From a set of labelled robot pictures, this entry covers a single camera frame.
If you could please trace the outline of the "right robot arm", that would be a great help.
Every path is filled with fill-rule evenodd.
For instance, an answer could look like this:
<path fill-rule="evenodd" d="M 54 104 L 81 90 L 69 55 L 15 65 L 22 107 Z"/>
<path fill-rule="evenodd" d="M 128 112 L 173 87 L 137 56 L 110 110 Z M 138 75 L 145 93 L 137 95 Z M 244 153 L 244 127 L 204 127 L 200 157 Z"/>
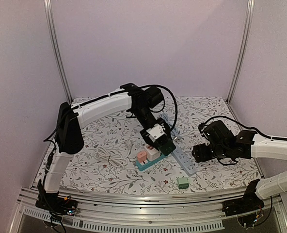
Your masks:
<path fill-rule="evenodd" d="M 264 135 L 258 129 L 247 127 L 234 135 L 221 121 L 202 123 L 198 130 L 208 144 L 193 147 L 195 161 L 218 161 L 229 158 L 236 162 L 238 158 L 269 158 L 287 161 L 287 138 Z M 287 192 L 287 171 L 270 178 L 252 181 L 246 189 L 246 196 L 239 201 L 239 208 L 248 212 L 258 203 L 270 196 Z"/>

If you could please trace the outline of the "teal power strip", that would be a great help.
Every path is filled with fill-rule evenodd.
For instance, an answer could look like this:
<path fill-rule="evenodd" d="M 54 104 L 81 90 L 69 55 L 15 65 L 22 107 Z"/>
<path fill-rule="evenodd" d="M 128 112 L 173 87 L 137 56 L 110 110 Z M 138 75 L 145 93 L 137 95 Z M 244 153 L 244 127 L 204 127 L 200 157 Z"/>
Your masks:
<path fill-rule="evenodd" d="M 161 154 L 160 157 L 154 161 L 146 160 L 144 164 L 141 164 L 136 160 L 135 164 L 136 164 L 139 171 L 144 171 L 144 170 L 150 168 L 151 166 L 153 166 L 154 164 L 160 162 L 161 160 L 163 160 L 165 158 L 166 158 L 166 156 Z"/>

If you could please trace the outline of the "light blue power strip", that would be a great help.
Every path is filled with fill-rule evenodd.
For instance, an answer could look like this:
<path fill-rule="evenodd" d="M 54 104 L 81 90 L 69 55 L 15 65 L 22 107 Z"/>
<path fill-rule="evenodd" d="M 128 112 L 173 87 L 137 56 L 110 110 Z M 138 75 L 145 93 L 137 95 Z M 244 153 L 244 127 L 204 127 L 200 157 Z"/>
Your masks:
<path fill-rule="evenodd" d="M 172 152 L 172 156 L 189 177 L 197 172 L 195 161 L 192 160 L 191 156 L 186 154 L 179 146 L 176 146 L 176 149 Z"/>

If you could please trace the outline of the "pink plug adapter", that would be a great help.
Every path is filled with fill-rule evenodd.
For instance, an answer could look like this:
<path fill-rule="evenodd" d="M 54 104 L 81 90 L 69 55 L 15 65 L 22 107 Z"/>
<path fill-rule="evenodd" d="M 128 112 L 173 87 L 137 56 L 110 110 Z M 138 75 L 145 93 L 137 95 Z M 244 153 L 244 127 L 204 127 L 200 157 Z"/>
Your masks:
<path fill-rule="evenodd" d="M 148 163 L 147 152 L 141 151 L 137 154 L 137 162 L 143 166 Z"/>

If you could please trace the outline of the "white cube socket adapter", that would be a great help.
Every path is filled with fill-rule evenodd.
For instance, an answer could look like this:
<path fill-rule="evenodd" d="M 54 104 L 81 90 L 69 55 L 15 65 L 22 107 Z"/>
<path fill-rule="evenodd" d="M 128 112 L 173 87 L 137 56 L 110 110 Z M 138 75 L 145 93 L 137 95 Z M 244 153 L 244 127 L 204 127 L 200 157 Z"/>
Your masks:
<path fill-rule="evenodd" d="M 152 162 L 160 157 L 160 151 L 151 145 L 145 144 L 144 151 L 147 153 L 147 159 Z"/>

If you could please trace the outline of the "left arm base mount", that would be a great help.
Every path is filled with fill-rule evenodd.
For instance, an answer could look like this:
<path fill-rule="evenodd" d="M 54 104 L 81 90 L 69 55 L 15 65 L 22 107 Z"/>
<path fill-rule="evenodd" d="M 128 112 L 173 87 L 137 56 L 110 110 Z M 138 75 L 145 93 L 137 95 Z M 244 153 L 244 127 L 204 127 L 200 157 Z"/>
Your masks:
<path fill-rule="evenodd" d="M 39 196 L 35 206 L 37 208 L 48 210 L 55 215 L 73 216 L 78 208 L 78 202 L 71 196 Z"/>

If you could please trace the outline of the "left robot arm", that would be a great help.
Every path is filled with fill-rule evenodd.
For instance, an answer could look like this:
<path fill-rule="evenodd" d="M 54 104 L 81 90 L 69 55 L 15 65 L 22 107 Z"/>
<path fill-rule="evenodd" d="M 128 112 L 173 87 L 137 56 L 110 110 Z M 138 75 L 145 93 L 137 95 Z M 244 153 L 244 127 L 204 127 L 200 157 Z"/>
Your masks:
<path fill-rule="evenodd" d="M 164 101 L 163 90 L 167 88 L 158 84 L 137 86 L 127 83 L 115 91 L 76 106 L 67 102 L 61 104 L 56 128 L 44 140 L 50 142 L 53 138 L 54 148 L 42 182 L 45 194 L 41 202 L 51 211 L 60 207 L 60 199 L 54 194 L 59 192 L 60 181 L 68 163 L 83 149 L 81 130 L 110 114 L 130 112 L 142 126 L 140 134 L 146 144 L 165 156 L 172 153 L 176 149 L 171 137 L 172 127 L 161 117 L 155 118 L 152 113 L 152 109 Z"/>

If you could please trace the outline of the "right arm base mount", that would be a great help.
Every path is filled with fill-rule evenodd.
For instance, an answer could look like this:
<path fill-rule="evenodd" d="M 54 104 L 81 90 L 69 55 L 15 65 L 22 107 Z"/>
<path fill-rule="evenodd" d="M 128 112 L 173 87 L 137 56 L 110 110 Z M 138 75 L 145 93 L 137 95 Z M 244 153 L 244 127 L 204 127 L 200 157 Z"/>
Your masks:
<path fill-rule="evenodd" d="M 244 228 L 253 228 L 263 217 L 264 206 L 263 200 L 259 199 L 256 194 L 247 194 L 241 198 L 224 201 L 222 211 L 226 216 L 243 214 L 237 218 L 238 223 Z"/>

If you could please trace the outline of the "dark green cube adapter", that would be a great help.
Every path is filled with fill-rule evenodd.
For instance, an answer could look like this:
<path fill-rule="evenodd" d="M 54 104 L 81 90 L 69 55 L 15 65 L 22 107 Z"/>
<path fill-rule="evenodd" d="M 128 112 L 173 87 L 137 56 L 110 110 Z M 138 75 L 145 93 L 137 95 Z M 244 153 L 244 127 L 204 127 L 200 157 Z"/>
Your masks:
<path fill-rule="evenodd" d="M 163 154 L 164 156 L 168 156 L 170 153 L 172 153 L 176 146 L 170 139 L 164 139 L 164 140 L 156 140 L 156 146 L 157 149 Z"/>

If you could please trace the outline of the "light green plug adapter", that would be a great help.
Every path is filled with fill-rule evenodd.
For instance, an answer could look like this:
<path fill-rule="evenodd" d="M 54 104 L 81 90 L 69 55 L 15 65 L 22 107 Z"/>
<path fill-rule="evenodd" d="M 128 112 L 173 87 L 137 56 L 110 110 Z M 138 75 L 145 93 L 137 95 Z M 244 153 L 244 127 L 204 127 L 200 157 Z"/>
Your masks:
<path fill-rule="evenodd" d="M 187 177 L 178 177 L 177 178 L 177 187 L 179 191 L 186 191 L 189 188 L 189 179 Z"/>

